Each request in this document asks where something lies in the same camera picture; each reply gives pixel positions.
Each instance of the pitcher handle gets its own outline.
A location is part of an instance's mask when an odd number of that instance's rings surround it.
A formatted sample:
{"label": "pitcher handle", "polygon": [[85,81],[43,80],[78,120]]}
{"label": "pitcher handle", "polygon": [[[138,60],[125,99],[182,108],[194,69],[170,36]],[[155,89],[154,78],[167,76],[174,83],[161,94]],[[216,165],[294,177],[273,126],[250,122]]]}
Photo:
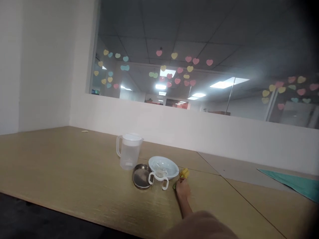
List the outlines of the pitcher handle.
{"label": "pitcher handle", "polygon": [[120,154],[120,151],[119,151],[120,138],[122,138],[122,140],[123,140],[123,136],[122,135],[119,135],[116,138],[116,153],[117,153],[117,155],[119,157],[121,157],[121,154]]}

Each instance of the fluorescent light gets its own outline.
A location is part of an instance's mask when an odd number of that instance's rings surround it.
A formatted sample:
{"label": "fluorescent light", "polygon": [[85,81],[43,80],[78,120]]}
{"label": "fluorescent light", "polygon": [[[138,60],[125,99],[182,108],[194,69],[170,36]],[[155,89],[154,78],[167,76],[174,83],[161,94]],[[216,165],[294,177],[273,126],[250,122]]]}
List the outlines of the fluorescent light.
{"label": "fluorescent light", "polygon": [[203,93],[196,93],[196,94],[194,94],[194,95],[192,95],[192,96],[200,98],[200,97],[204,97],[205,94],[203,94]]}
{"label": "fluorescent light", "polygon": [[176,71],[174,71],[174,70],[167,70],[167,69],[166,69],[165,71],[160,70],[160,71],[159,71],[159,75],[166,77],[167,74],[172,74],[172,75],[173,75],[172,77],[174,77],[175,72],[176,72]]}
{"label": "fluorescent light", "polygon": [[155,85],[156,89],[160,89],[160,90],[165,90],[166,89],[166,85]]}
{"label": "fluorescent light", "polygon": [[[215,83],[214,85],[211,85],[210,87],[218,88],[218,89],[225,89],[225,88],[230,87],[234,84],[234,79],[235,79],[235,77],[231,77],[228,80],[219,81],[219,82]],[[236,78],[235,85],[243,83],[245,81],[249,81],[249,79]]]}
{"label": "fluorescent light", "polygon": [[197,97],[189,97],[189,98],[187,98],[188,100],[197,100],[198,98]]}

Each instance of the pink heart sticker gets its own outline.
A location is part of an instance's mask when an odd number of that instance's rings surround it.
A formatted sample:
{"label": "pink heart sticker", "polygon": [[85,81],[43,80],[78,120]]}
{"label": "pink heart sticker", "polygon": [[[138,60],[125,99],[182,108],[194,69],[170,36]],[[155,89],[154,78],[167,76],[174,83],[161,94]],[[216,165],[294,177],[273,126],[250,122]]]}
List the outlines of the pink heart sticker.
{"label": "pink heart sticker", "polygon": [[288,77],[288,82],[289,82],[289,83],[293,83],[295,80],[296,80],[296,77],[295,77],[295,76],[290,76],[290,77]]}
{"label": "pink heart sticker", "polygon": [[179,84],[180,83],[180,78],[176,78],[175,80],[174,80],[174,82],[175,82],[175,84]]}
{"label": "pink heart sticker", "polygon": [[306,93],[306,89],[299,89],[297,90],[298,95],[304,95]]}
{"label": "pink heart sticker", "polygon": [[191,56],[185,57],[185,61],[190,62],[191,60],[192,60],[192,57],[191,57]]}
{"label": "pink heart sticker", "polygon": [[177,73],[178,73],[178,74],[180,74],[180,73],[182,73],[182,72],[183,72],[183,68],[181,68],[181,67],[177,68]]}
{"label": "pink heart sticker", "polygon": [[194,65],[197,65],[197,64],[199,63],[199,59],[194,58],[194,59],[193,59],[193,63],[194,63]]}
{"label": "pink heart sticker", "polygon": [[309,88],[311,91],[317,90],[319,88],[319,84],[311,84]]}
{"label": "pink heart sticker", "polygon": [[278,109],[283,110],[285,108],[285,104],[278,104]]}
{"label": "pink heart sticker", "polygon": [[206,64],[207,64],[208,66],[211,66],[211,65],[213,64],[213,60],[207,60],[207,61],[206,61]]}
{"label": "pink heart sticker", "polygon": [[191,86],[194,86],[195,84],[196,84],[196,81],[195,81],[195,80],[191,80],[191,81],[190,81],[190,85],[191,85]]}
{"label": "pink heart sticker", "polygon": [[161,55],[162,55],[162,53],[163,53],[163,52],[162,52],[161,50],[156,51],[156,55],[157,55],[157,56],[161,56]]}
{"label": "pink heart sticker", "polygon": [[282,81],[277,81],[276,84],[275,84],[276,88],[280,88],[283,85],[284,85],[284,82],[282,82]]}

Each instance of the plastic pitcher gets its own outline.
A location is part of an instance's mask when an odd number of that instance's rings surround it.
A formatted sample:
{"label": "plastic pitcher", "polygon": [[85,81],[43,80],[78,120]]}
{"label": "plastic pitcher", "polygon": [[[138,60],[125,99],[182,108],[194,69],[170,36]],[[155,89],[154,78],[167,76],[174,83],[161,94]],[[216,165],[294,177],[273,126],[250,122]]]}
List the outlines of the plastic pitcher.
{"label": "plastic pitcher", "polygon": [[[121,152],[119,151],[120,138],[122,139]],[[137,165],[143,138],[135,133],[119,135],[116,138],[116,153],[120,156],[120,166],[125,170],[131,170]]]}

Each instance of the heart sticker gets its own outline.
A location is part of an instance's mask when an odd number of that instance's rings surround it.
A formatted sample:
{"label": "heart sticker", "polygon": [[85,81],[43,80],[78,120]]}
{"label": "heart sticker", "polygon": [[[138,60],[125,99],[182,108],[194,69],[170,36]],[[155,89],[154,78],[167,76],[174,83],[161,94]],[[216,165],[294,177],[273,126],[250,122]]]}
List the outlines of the heart sticker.
{"label": "heart sticker", "polygon": [[311,84],[309,88],[311,91],[317,90],[319,88],[319,84]]}
{"label": "heart sticker", "polygon": [[277,81],[276,84],[275,84],[276,88],[280,88],[283,85],[284,85],[284,82],[282,82],[282,81]]}
{"label": "heart sticker", "polygon": [[194,58],[194,59],[193,59],[193,63],[194,63],[194,65],[197,65],[197,64],[199,63],[199,59]]}
{"label": "heart sticker", "polygon": [[269,94],[270,94],[269,91],[267,91],[267,90],[264,90],[264,91],[263,91],[263,96],[264,96],[264,97],[268,96]]}
{"label": "heart sticker", "polygon": [[275,89],[276,89],[276,86],[275,86],[275,85],[270,85],[270,86],[269,86],[269,91],[270,91],[270,92],[273,92]]}
{"label": "heart sticker", "polygon": [[178,73],[178,74],[180,74],[180,73],[182,73],[182,72],[183,72],[183,68],[181,68],[181,67],[177,68],[177,73]]}
{"label": "heart sticker", "polygon": [[298,98],[291,98],[291,101],[294,103],[298,103],[299,99]]}
{"label": "heart sticker", "polygon": [[189,83],[190,83],[191,86],[194,86],[196,84],[196,81],[195,80],[191,80]]}
{"label": "heart sticker", "polygon": [[278,88],[278,92],[281,94],[281,93],[284,93],[286,91],[286,87],[280,87]]}
{"label": "heart sticker", "polygon": [[283,110],[285,108],[285,104],[278,104],[278,109]]}
{"label": "heart sticker", "polygon": [[306,81],[306,78],[303,76],[299,76],[297,82],[300,83],[304,83]]}
{"label": "heart sticker", "polygon": [[193,67],[193,66],[188,66],[188,67],[187,67],[187,71],[188,71],[188,72],[192,72],[192,71],[193,71],[193,69],[194,69],[194,67]]}
{"label": "heart sticker", "polygon": [[161,56],[162,53],[163,53],[163,52],[162,52],[161,50],[156,51],[156,55],[157,55],[157,56]]}
{"label": "heart sticker", "polygon": [[192,60],[192,57],[191,57],[191,56],[185,57],[185,61],[190,62],[191,60]]}
{"label": "heart sticker", "polygon": [[174,80],[174,82],[175,82],[175,84],[179,84],[180,83],[180,78],[176,78],[175,80]]}
{"label": "heart sticker", "polygon": [[298,95],[304,95],[306,93],[306,89],[299,89],[297,90]]}
{"label": "heart sticker", "polygon": [[288,77],[288,82],[289,82],[289,83],[293,83],[293,82],[295,82],[295,80],[296,80],[296,77],[295,77],[295,76],[290,76],[290,77]]}
{"label": "heart sticker", "polygon": [[207,61],[206,61],[206,64],[207,64],[208,66],[211,66],[211,65],[213,64],[213,60],[207,60]]}
{"label": "heart sticker", "polygon": [[269,98],[267,97],[267,98],[262,98],[262,102],[264,103],[264,104],[267,104],[268,102],[269,102]]}
{"label": "heart sticker", "polygon": [[125,70],[125,71],[128,71],[130,69],[130,66],[129,65],[121,65],[121,70]]}
{"label": "heart sticker", "polygon": [[296,86],[295,85],[288,85],[288,88],[290,88],[292,90],[296,90]]}
{"label": "heart sticker", "polygon": [[302,99],[302,101],[306,104],[309,104],[311,102],[311,99]]}
{"label": "heart sticker", "polygon": [[174,52],[174,53],[172,53],[172,58],[175,60],[176,59],[176,57],[178,56],[178,53],[177,52]]}

